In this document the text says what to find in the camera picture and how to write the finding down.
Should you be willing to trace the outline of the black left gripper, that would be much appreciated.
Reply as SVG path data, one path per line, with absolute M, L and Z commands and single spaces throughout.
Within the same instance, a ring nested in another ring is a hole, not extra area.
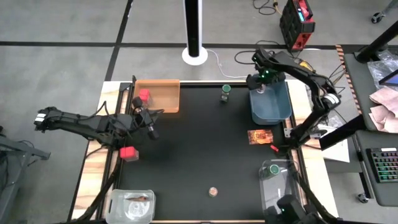
M 133 115 L 138 124 L 138 128 L 147 128 L 148 135 L 151 140 L 156 140 L 159 138 L 158 132 L 155 130 L 155 122 L 159 117 L 159 113 L 163 113 L 164 109 L 150 110 L 144 106 L 143 101 L 139 96 L 133 98 L 132 100 Z

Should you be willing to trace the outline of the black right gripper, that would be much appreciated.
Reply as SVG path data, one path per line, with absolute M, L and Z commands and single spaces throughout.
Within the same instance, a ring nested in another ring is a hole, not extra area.
M 279 83 L 285 80 L 284 72 L 277 72 L 275 70 L 262 70 L 259 73 L 247 76 L 247 86 L 250 90 L 257 92 L 258 89 L 263 87 L 266 92 L 268 85 Z

